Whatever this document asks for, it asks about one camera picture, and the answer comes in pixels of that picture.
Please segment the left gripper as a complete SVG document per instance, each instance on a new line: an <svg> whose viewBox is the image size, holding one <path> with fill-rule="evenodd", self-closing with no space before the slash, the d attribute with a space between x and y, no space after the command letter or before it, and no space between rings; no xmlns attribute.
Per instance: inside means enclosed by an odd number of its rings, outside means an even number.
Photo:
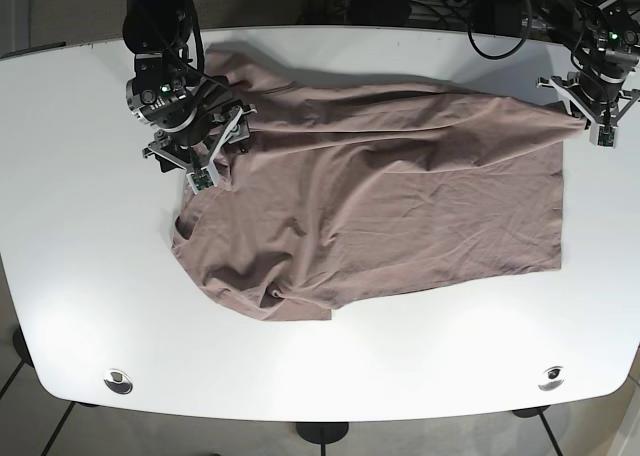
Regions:
<svg viewBox="0 0 640 456"><path fill-rule="evenodd" d="M639 101L639 90L625 90L627 77L639 64L639 51L605 48L592 53L582 45L571 50L575 68L565 78L539 78L537 87L553 89L569 115L586 120L590 131L617 131L620 120Z"/></svg>

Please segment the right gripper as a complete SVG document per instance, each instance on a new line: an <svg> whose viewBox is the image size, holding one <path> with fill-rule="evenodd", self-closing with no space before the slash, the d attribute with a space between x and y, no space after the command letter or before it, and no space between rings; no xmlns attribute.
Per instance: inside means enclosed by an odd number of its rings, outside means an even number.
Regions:
<svg viewBox="0 0 640 456"><path fill-rule="evenodd" d="M134 117L154 130L143 150L155 158L162 173L215 165L224 145L239 144L244 151L250 137L247 118L257 109L240 100L221 98L229 92L206 80L195 88L170 83L151 89L139 78L127 82L126 101Z"/></svg>

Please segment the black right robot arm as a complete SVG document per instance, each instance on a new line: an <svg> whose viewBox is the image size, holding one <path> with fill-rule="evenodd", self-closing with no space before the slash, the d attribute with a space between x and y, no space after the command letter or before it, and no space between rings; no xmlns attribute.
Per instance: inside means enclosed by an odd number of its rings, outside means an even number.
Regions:
<svg viewBox="0 0 640 456"><path fill-rule="evenodd" d="M155 130L144 156L164 172L212 179L222 147L249 137L254 109L234 99L226 77L206 73L194 0L127 0L122 36L134 56L126 104Z"/></svg>

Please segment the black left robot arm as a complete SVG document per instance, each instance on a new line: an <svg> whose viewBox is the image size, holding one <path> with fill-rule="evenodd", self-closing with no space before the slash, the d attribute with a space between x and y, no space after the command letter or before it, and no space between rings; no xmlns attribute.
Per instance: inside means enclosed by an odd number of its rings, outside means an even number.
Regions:
<svg viewBox="0 0 640 456"><path fill-rule="evenodd" d="M625 90L639 65L639 22L624 0L531 0L548 26L549 38L570 52L575 68L566 77L550 76L539 87L557 92L567 112L586 121L594 145L613 148L621 118L639 101Z"/></svg>

